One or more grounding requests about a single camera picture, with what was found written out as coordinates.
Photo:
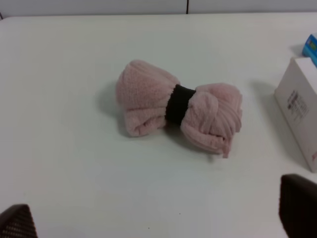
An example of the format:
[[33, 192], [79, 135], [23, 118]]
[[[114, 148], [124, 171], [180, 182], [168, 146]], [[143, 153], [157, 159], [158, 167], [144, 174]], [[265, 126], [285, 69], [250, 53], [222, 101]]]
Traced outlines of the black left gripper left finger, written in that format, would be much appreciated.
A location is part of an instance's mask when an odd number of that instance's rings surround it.
[[0, 214], [1, 238], [37, 238], [37, 231], [27, 204], [15, 204]]

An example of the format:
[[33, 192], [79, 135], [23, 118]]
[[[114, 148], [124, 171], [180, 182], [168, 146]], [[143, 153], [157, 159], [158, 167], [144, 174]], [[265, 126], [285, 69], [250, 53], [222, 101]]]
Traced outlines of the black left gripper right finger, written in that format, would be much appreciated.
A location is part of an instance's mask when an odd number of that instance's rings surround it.
[[281, 177], [279, 217], [289, 238], [317, 236], [317, 184], [297, 174]]

